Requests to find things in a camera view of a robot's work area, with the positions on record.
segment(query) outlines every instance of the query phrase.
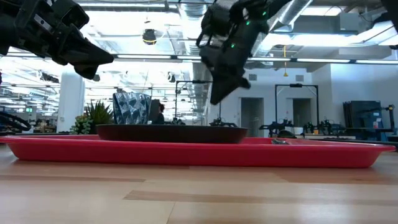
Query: wooden surface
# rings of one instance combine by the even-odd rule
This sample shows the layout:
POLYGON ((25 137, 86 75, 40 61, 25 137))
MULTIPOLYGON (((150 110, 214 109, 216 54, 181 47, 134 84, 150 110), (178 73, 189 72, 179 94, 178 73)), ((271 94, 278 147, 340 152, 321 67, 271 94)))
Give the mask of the wooden surface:
POLYGON ((370 169, 18 161, 0 148, 2 224, 398 223, 398 154, 370 169))

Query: white pillar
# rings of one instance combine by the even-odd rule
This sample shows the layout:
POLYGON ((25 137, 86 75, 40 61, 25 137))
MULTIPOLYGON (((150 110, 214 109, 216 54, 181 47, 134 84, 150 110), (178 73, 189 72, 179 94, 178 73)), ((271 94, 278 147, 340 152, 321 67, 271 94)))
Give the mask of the white pillar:
POLYGON ((85 81, 67 65, 61 76, 60 102, 58 106, 57 132, 69 131, 75 118, 84 112, 85 81))

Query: brown bowl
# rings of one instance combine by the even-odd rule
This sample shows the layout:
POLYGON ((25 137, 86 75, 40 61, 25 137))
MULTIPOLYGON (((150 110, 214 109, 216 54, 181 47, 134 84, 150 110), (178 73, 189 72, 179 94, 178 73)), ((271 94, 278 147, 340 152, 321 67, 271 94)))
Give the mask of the brown bowl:
POLYGON ((239 143, 247 131, 246 128, 190 125, 97 125, 99 138, 108 141, 239 143))

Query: red tray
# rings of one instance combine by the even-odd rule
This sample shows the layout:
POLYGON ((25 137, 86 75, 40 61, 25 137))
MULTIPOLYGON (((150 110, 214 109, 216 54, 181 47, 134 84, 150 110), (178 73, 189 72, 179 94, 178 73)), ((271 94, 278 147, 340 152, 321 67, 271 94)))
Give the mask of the red tray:
POLYGON ((269 138, 241 144, 102 141, 98 136, 6 136, 15 156, 30 161, 107 162, 190 166, 350 167, 371 166, 394 146, 269 138))

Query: potted plant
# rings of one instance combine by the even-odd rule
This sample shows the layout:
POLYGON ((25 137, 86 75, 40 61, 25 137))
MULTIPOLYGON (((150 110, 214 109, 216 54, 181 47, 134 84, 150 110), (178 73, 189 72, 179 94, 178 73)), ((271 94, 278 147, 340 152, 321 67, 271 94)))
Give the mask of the potted plant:
POLYGON ((87 115, 77 116, 71 134, 96 134, 96 125, 113 123, 113 112, 101 101, 87 106, 87 115))

